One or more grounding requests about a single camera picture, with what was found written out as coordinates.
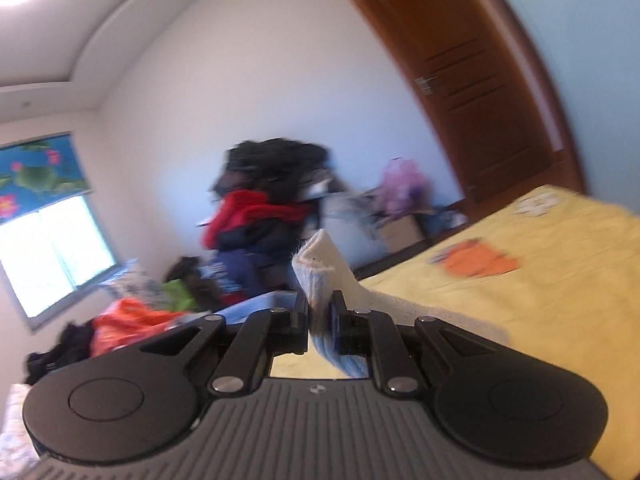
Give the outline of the pink plastic bag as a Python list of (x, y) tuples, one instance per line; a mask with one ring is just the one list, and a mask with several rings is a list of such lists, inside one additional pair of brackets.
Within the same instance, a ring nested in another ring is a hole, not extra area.
[(393, 158), (384, 168), (375, 190), (378, 210), (390, 218), (427, 209), (430, 185), (413, 159)]

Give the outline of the yellow carrot print bedsheet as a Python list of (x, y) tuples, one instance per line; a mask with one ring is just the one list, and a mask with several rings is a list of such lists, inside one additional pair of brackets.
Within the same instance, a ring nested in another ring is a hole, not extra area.
[(639, 218), (544, 185), (454, 237), (514, 258), (505, 274), (462, 278), (421, 255), (358, 283), (505, 330), (507, 346), (587, 378), (608, 424), (593, 459), (614, 479), (639, 473)]

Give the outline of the pile of dark clothes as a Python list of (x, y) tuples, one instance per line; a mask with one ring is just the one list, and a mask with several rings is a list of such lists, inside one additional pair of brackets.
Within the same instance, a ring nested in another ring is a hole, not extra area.
[(331, 153), (319, 144), (274, 138), (243, 141), (227, 151), (224, 169), (210, 188), (219, 200), (216, 211), (228, 193), (250, 190), (266, 193), (272, 204), (305, 204), (310, 213), (298, 223), (255, 221), (219, 234), (217, 247), (205, 249), (212, 256), (204, 272), (220, 287), (226, 306), (292, 287), (291, 259), (306, 223), (320, 219), (320, 198), (333, 181)]

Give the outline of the orange plastic bag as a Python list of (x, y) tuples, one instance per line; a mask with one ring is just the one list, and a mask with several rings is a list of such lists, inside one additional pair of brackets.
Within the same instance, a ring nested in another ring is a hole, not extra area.
[(136, 298), (116, 300), (91, 321), (94, 333), (90, 356), (103, 356), (128, 344), (163, 333), (172, 322), (181, 317), (180, 312), (153, 310)]

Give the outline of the window with frame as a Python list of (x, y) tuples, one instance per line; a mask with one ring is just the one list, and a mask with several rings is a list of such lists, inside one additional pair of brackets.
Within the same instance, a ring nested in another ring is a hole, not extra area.
[(1, 275), (36, 332), (122, 267), (88, 197), (79, 195), (1, 226)]

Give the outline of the blue floral roller blind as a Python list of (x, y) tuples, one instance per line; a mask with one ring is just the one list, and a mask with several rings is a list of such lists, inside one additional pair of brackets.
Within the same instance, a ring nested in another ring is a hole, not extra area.
[(70, 131), (2, 145), (0, 162), (2, 224), (91, 191)]

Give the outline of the white knitted sweater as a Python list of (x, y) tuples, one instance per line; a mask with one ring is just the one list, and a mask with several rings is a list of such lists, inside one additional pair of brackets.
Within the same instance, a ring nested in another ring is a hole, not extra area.
[(314, 348), (350, 378), (367, 377), (368, 366), (361, 356), (341, 356), (334, 349), (330, 302), (337, 290), (350, 310), (381, 311), (398, 325), (411, 326), (417, 318), (431, 316), (497, 344), (505, 346), (509, 342), (508, 333), (489, 322), (442, 308), (423, 307), (360, 285), (325, 230), (315, 232), (299, 248), (292, 259), (292, 268), (309, 304), (309, 331)]

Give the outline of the red garment on pile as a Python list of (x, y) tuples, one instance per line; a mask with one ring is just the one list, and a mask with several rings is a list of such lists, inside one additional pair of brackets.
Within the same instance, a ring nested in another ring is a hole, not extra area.
[(272, 204), (268, 195), (260, 191), (236, 190), (228, 193), (213, 217), (206, 223), (201, 236), (204, 249), (217, 247), (216, 237), (258, 220), (278, 219), (288, 223), (302, 222), (310, 209), (301, 203)]

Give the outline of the light blue knitted blanket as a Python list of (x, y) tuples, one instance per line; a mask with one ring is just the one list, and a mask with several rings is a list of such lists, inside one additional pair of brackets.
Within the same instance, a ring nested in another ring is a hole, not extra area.
[(250, 315), (258, 311), (271, 310), (274, 308), (293, 310), (296, 297), (296, 292), (282, 292), (282, 290), (267, 292), (266, 294), (241, 301), (231, 307), (219, 310), (216, 312), (216, 315), (222, 316), (228, 325), (242, 324)]

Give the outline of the black clothes near window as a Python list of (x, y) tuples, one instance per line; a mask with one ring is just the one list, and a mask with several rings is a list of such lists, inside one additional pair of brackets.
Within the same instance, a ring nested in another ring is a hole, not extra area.
[(26, 356), (26, 384), (33, 386), (55, 370), (89, 359), (95, 332), (92, 321), (67, 323), (58, 335), (58, 342), (49, 351), (32, 352)]

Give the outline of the brown wooden door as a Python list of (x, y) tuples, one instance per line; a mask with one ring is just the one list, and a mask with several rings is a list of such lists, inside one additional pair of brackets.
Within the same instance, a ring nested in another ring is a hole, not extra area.
[(558, 92), (506, 0), (352, 0), (482, 218), (538, 185), (587, 185)]

